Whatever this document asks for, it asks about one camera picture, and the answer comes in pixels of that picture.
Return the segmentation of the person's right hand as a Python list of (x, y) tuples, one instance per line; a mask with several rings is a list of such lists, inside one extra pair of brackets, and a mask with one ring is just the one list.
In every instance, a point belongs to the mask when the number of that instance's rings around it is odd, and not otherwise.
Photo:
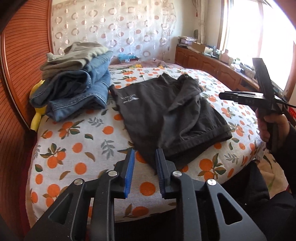
[(270, 133), (267, 130), (268, 123), (276, 123), (278, 126), (278, 145), (280, 146), (288, 136), (290, 131), (290, 124), (287, 120), (287, 117), (284, 114), (271, 113), (270, 115), (266, 115), (264, 117), (260, 117), (259, 110), (256, 112), (257, 124), (259, 129), (260, 138), (264, 142), (268, 142), (270, 139)]

